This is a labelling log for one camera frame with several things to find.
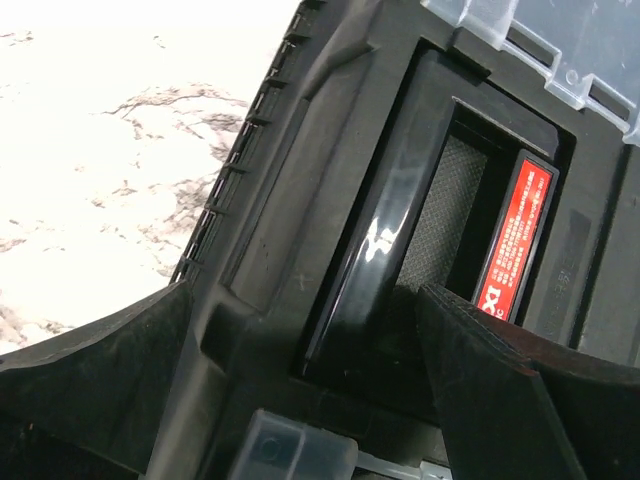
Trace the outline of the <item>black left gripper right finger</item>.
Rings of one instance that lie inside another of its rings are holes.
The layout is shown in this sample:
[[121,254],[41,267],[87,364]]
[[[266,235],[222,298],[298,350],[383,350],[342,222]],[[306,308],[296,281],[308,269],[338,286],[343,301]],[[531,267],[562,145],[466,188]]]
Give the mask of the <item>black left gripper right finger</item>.
[[456,479],[635,479],[639,372],[498,320],[438,285],[416,320]]

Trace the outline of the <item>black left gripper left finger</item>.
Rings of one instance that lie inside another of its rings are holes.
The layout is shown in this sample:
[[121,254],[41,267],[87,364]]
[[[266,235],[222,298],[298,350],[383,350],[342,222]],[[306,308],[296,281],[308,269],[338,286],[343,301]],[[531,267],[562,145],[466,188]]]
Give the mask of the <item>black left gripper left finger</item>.
[[146,472],[188,330],[173,283],[1,358],[4,479],[136,479]]

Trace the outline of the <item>black plastic toolbox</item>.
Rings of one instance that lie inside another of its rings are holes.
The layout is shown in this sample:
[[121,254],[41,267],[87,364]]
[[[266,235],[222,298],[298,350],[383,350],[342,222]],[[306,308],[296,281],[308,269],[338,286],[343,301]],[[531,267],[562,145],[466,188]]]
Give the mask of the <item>black plastic toolbox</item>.
[[150,479],[456,479],[417,294],[639,372],[639,5],[304,1],[175,278]]

